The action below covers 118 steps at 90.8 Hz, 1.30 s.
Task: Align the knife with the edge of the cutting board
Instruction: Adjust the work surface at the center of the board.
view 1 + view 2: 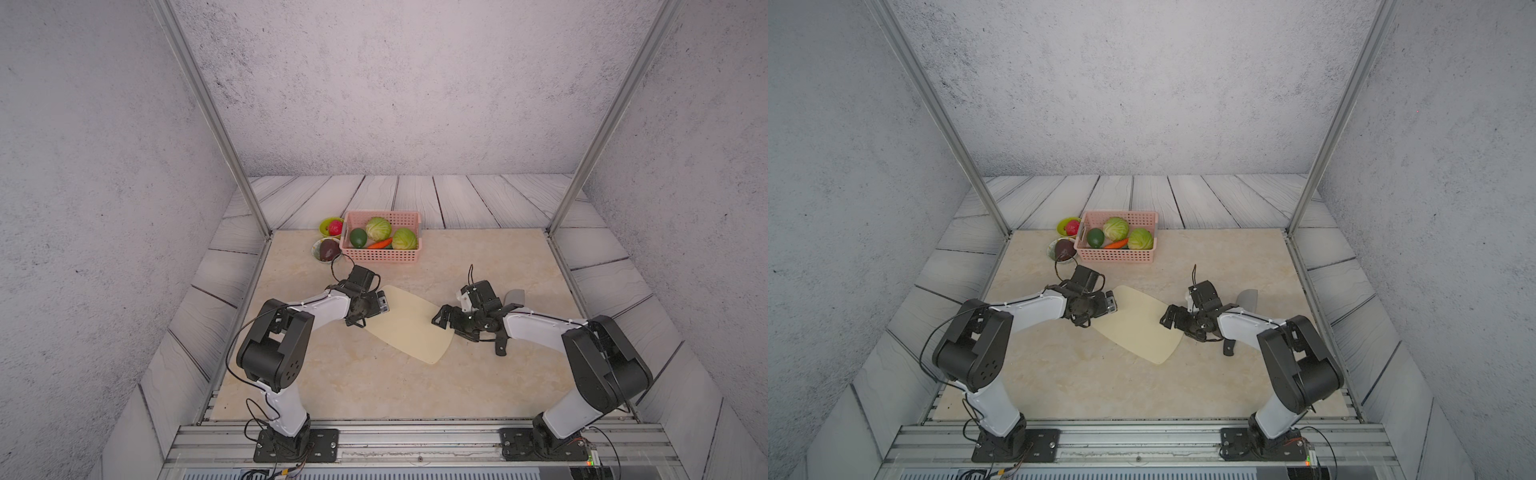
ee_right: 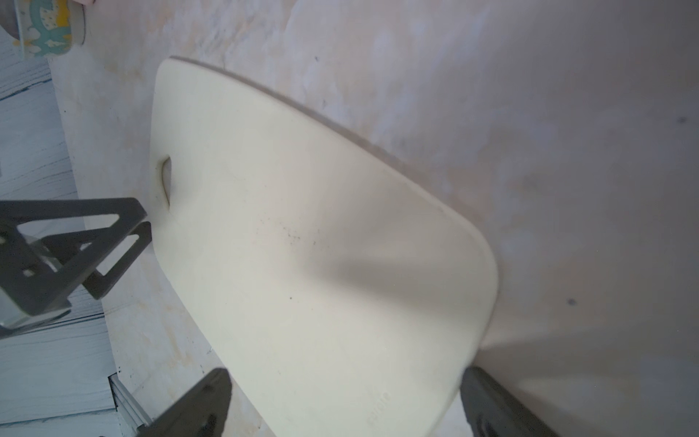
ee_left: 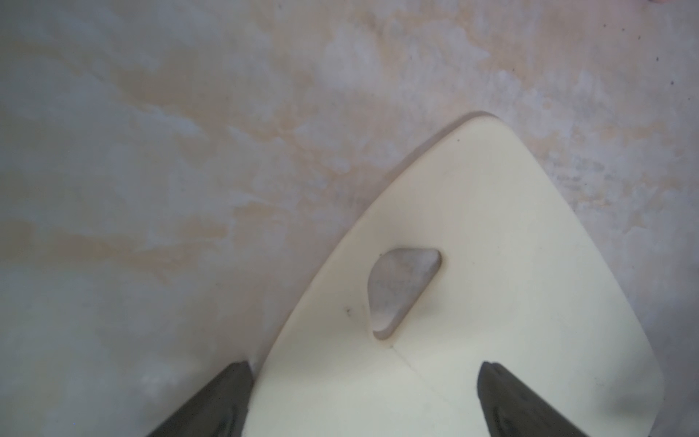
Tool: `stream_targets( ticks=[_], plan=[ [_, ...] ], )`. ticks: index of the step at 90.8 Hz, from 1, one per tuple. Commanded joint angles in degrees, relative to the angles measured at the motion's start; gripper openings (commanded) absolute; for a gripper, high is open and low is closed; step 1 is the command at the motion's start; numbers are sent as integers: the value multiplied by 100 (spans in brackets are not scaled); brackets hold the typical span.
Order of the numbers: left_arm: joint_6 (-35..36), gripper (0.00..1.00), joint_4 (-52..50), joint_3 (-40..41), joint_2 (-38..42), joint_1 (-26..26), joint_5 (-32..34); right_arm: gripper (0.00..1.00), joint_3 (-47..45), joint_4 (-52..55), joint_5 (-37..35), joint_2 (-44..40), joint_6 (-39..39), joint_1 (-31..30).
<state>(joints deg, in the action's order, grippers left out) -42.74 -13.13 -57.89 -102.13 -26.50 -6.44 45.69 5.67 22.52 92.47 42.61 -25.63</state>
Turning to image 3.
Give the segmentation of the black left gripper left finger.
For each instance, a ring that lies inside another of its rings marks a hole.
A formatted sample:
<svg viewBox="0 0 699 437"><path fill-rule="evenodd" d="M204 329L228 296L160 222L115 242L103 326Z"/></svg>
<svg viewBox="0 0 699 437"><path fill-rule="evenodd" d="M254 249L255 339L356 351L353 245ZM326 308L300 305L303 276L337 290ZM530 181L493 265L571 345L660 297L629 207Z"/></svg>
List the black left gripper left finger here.
<svg viewBox="0 0 699 437"><path fill-rule="evenodd" d="M149 437L241 436L253 384L253 372L248 362L229 364Z"/></svg>

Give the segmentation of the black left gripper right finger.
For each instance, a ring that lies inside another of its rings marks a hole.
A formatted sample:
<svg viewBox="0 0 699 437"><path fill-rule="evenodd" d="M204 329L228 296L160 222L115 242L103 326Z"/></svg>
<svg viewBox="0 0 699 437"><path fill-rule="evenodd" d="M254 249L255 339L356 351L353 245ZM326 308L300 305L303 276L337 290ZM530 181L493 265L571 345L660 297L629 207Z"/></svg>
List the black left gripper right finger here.
<svg viewBox="0 0 699 437"><path fill-rule="evenodd" d="M493 437L586 437L498 362L483 362L477 393L489 434Z"/></svg>

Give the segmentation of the cream plastic cutting board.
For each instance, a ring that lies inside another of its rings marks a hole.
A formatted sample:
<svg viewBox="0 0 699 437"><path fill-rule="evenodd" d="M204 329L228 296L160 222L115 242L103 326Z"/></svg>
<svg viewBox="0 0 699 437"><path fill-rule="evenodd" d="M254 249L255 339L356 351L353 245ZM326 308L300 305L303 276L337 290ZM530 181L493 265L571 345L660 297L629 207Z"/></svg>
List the cream plastic cutting board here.
<svg viewBox="0 0 699 437"><path fill-rule="evenodd" d="M442 265L389 338L371 329L380 256ZM484 436L483 362L500 362L590 436L646 436L664 377L577 216L498 118L462 124L366 210L286 322L247 436Z"/></svg>

